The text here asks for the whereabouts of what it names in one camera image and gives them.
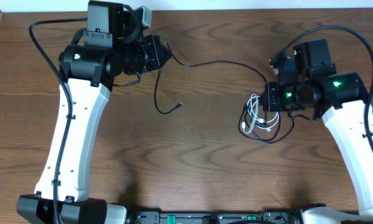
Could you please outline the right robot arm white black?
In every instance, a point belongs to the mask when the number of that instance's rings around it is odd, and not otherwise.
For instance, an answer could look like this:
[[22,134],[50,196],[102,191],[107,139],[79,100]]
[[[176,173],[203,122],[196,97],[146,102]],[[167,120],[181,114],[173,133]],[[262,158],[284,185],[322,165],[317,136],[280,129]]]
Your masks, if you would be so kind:
[[266,112],[313,108],[341,152],[357,197],[358,213],[326,205],[301,209],[293,223],[373,222],[373,113],[369,94],[356,72],[338,73],[327,41],[298,44],[293,57],[280,52],[269,61],[278,76],[260,96]]

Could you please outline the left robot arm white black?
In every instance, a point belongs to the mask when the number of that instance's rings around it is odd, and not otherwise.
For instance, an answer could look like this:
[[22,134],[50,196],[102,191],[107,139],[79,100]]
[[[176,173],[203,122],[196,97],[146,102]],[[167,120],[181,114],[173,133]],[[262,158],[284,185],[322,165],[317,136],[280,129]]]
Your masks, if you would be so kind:
[[157,35],[144,35],[145,6],[90,1],[87,26],[59,55],[53,71],[60,106],[48,159],[34,192],[17,212],[30,223],[129,223],[126,207],[90,197],[90,165],[99,121],[114,79],[160,70],[171,53]]

